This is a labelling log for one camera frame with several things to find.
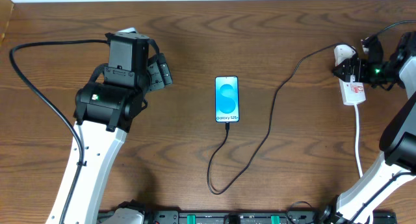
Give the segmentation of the blue Galaxy smartphone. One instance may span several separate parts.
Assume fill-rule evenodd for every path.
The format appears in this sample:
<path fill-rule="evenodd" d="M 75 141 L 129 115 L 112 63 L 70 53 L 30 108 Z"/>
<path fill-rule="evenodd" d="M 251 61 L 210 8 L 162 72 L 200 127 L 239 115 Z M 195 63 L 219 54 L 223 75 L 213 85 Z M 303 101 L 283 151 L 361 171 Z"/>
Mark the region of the blue Galaxy smartphone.
<path fill-rule="evenodd" d="M 215 120 L 218 123 L 233 123 L 240 120 L 237 76 L 215 78 Z"/>

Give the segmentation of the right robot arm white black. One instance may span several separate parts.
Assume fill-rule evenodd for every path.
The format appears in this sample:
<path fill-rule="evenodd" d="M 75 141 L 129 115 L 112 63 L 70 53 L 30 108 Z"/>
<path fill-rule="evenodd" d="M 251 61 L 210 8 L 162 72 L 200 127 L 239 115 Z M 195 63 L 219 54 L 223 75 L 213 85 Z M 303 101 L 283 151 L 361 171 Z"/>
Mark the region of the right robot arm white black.
<path fill-rule="evenodd" d="M 404 33 L 388 61 L 377 35 L 361 42 L 360 59 L 346 44 L 334 49 L 333 74 L 350 85 L 364 83 L 389 91 L 395 84 L 408 100 L 384 130 L 380 154 L 349 190 L 338 195 L 317 223 L 366 223 L 373 210 L 403 184 L 415 179 L 415 33 Z"/>

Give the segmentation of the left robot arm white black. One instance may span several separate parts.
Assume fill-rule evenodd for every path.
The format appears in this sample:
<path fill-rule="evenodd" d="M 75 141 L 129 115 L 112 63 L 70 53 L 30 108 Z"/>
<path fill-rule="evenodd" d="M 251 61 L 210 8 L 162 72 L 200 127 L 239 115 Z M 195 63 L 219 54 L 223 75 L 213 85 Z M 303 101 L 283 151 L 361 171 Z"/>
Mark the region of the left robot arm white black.
<path fill-rule="evenodd" d="M 145 95 L 173 83 L 154 40 L 128 28 L 106 35 L 109 61 L 75 96 L 77 137 L 48 223 L 95 223 L 111 167 Z"/>

